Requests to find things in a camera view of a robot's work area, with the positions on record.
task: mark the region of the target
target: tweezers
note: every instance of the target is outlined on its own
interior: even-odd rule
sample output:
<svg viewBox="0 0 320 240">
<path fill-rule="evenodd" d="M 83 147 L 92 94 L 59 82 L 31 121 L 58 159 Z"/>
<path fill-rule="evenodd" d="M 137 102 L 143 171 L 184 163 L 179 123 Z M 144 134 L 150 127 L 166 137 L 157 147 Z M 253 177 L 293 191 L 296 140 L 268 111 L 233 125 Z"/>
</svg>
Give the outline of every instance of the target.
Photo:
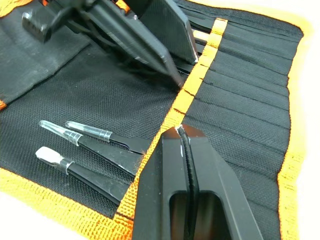
<svg viewBox="0 0 320 240">
<path fill-rule="evenodd" d="M 48 147 L 39 148 L 35 155 L 44 163 L 59 169 L 63 173 L 75 176 L 117 205 L 120 204 L 129 187 L 122 182 L 84 168 Z"/>
<path fill-rule="evenodd" d="M 106 160 L 125 174 L 134 177 L 140 166 L 143 152 L 146 152 L 151 141 L 142 138 L 126 138 L 116 135 L 111 131 L 84 125 L 77 122 L 67 121 L 65 125 L 68 128 L 77 130 L 83 134 L 103 140 L 105 142 L 113 142 L 125 146 L 130 151 L 122 148 L 103 144 L 91 137 L 85 136 L 76 131 L 58 126 L 52 122 L 41 120 L 39 125 L 50 132 L 68 140 L 77 147 L 83 147 L 98 157 Z"/>
</svg>

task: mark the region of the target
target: clear plastic cap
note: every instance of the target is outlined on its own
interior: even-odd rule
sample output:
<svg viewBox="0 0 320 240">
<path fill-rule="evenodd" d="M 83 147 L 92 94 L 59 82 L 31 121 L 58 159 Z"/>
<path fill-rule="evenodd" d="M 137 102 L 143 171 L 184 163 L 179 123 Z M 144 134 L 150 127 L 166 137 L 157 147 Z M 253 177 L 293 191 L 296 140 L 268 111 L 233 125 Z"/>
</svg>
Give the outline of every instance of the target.
<svg viewBox="0 0 320 240">
<path fill-rule="evenodd" d="M 39 125 L 44 128 L 49 130 L 50 132 L 57 134 L 58 136 L 68 140 L 69 142 L 73 143 L 76 146 L 79 146 L 78 144 L 78 140 L 80 137 L 82 137 L 83 135 L 75 132 L 75 131 L 71 131 L 69 129 L 66 129 L 62 126 L 58 126 L 52 122 L 46 121 L 46 120 L 41 120 L 39 122 Z"/>
<path fill-rule="evenodd" d="M 102 141 L 110 142 L 110 136 L 113 133 L 112 131 L 103 130 L 97 127 L 84 125 L 74 121 L 67 121 L 65 123 L 67 128 L 79 131 L 80 133 L 89 135 L 96 139 L 100 139 Z"/>
</svg>

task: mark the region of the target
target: white tip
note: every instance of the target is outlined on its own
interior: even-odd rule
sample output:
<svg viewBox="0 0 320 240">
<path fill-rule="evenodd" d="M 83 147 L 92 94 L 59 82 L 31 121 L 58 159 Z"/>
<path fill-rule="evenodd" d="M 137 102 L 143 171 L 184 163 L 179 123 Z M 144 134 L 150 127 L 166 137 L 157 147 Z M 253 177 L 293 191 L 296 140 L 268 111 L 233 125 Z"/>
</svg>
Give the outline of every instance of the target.
<svg viewBox="0 0 320 240">
<path fill-rule="evenodd" d="M 42 146 L 35 152 L 35 155 L 38 159 L 45 161 L 48 164 L 60 164 L 61 160 L 64 159 L 58 152 Z"/>
</svg>

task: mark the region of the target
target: white surface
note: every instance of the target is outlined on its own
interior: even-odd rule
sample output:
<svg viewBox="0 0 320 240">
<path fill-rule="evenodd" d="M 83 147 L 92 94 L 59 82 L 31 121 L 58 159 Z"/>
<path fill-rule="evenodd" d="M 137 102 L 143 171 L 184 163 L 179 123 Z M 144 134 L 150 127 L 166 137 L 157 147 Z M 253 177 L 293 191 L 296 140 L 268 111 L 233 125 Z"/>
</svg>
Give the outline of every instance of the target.
<svg viewBox="0 0 320 240">
<path fill-rule="evenodd" d="M 0 226 L 3 240 L 86 240 L 3 192 L 0 192 Z"/>
<path fill-rule="evenodd" d="M 314 240 L 319 236 L 320 216 L 320 17 L 318 1 L 313 0 L 226 0 L 255 4 L 305 16 L 315 29 L 310 50 L 300 75 L 300 91 L 306 116 L 307 158 L 298 179 L 300 239 Z M 36 213 L 24 203 L 0 192 L 0 226 L 3 239 L 72 239 L 82 237 Z"/>
</svg>

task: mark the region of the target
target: black tool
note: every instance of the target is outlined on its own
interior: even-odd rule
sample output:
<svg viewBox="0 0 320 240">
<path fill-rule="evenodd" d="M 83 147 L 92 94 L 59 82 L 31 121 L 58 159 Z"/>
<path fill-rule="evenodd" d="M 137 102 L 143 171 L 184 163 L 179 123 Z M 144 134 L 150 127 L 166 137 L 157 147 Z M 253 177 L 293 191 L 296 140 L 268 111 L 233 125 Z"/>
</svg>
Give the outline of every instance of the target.
<svg viewBox="0 0 320 240">
<path fill-rule="evenodd" d="M 23 26 L 40 41 L 48 41 L 61 26 L 89 36 L 105 51 L 130 56 L 182 88 L 170 52 L 193 65 L 198 61 L 188 18 L 172 0 L 126 0 L 125 15 L 111 0 L 48 0 L 46 7 L 24 13 Z"/>
<path fill-rule="evenodd" d="M 141 162 L 141 155 L 118 147 L 103 144 L 78 132 L 63 128 L 52 122 L 41 120 L 39 125 L 52 133 L 68 140 L 76 146 L 81 146 L 100 158 L 108 161 L 124 173 L 134 177 Z"/>
<path fill-rule="evenodd" d="M 43 146 L 39 148 L 35 155 L 38 159 L 59 169 L 63 173 L 75 176 L 117 205 L 120 204 L 129 187 L 110 177 L 86 169 L 48 147 Z"/>
<path fill-rule="evenodd" d="M 65 126 L 69 129 L 76 130 L 88 136 L 100 139 L 105 142 L 113 142 L 122 145 L 130 152 L 137 154 L 145 154 L 151 144 L 151 140 L 141 137 L 123 137 L 114 134 L 112 131 L 103 130 L 94 126 L 88 126 L 74 121 L 67 121 Z"/>
<path fill-rule="evenodd" d="M 200 130 L 181 125 L 161 135 L 139 177 L 132 239 L 263 238 L 236 174 Z"/>
</svg>

